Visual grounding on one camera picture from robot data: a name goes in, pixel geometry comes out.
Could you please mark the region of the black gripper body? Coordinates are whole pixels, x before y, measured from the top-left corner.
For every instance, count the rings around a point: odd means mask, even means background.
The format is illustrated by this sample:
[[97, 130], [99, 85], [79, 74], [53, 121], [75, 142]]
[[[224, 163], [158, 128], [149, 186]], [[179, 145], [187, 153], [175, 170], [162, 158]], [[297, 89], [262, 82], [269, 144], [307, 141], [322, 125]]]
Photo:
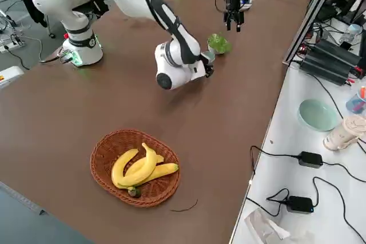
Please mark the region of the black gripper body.
[[225, 0], [226, 13], [239, 13], [244, 11], [245, 0]]
[[213, 61], [205, 58], [203, 58], [201, 61], [204, 66], [205, 77], [209, 78], [214, 72]]

